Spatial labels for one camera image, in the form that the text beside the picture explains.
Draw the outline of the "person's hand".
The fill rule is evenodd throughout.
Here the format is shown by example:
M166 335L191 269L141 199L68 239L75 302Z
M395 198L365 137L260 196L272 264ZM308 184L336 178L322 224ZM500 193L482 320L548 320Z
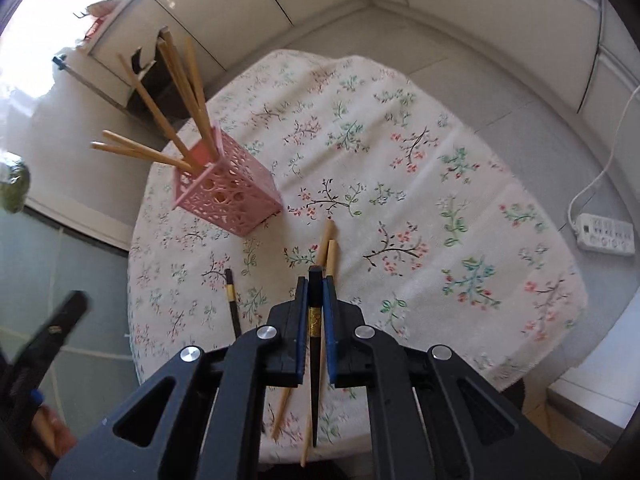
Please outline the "person's hand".
M55 410L42 404L32 419L35 443L24 454L40 476L48 478L51 457L61 458L77 444L77 438Z

